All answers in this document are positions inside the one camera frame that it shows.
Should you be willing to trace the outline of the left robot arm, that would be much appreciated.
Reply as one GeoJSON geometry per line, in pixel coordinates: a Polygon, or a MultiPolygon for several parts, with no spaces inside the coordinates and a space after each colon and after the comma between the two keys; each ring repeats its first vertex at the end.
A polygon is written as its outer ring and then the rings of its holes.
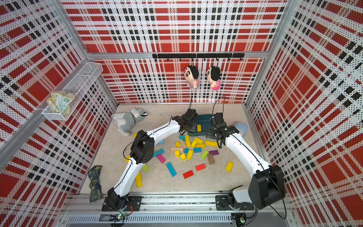
{"type": "Polygon", "coordinates": [[[137,133],[130,144],[129,162],[117,184],[108,190],[103,211],[118,211],[125,208],[131,185],[142,167],[153,158],[155,145],[170,135],[190,130],[197,115],[195,109],[189,108],[182,116],[174,116],[168,123],[154,130],[140,130],[137,133]]]}

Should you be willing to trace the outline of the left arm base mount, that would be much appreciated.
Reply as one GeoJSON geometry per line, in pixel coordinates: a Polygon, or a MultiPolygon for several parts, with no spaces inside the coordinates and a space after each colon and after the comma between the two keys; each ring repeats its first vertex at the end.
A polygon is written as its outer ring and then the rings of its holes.
{"type": "Polygon", "coordinates": [[[107,196],[101,211],[139,211],[142,196],[110,197],[107,196]]]}

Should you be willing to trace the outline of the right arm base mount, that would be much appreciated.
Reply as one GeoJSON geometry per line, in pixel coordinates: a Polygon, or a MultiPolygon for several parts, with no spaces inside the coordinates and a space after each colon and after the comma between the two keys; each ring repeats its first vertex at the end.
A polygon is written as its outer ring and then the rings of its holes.
{"type": "Polygon", "coordinates": [[[218,211],[253,211],[255,207],[250,202],[237,202],[232,194],[228,195],[217,195],[216,209],[218,211]]]}

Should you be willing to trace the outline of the yellow angled block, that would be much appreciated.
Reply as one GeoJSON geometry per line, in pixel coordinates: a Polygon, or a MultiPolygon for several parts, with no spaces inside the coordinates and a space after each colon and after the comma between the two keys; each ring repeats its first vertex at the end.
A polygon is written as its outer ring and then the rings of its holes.
{"type": "Polygon", "coordinates": [[[185,135],[185,143],[187,147],[191,147],[191,141],[189,135],[185,135]]]}

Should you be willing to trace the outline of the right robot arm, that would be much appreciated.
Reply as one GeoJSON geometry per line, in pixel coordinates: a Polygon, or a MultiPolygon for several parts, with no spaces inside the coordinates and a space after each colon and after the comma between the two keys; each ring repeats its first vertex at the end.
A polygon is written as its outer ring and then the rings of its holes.
{"type": "Polygon", "coordinates": [[[228,126],[222,113],[210,117],[211,125],[207,128],[206,137],[215,139],[217,145],[225,145],[241,161],[247,169],[251,182],[247,186],[239,186],[231,192],[231,205],[240,207],[251,203],[262,210],[285,198],[284,173],[279,166],[272,166],[260,157],[243,139],[240,132],[228,126]]]}

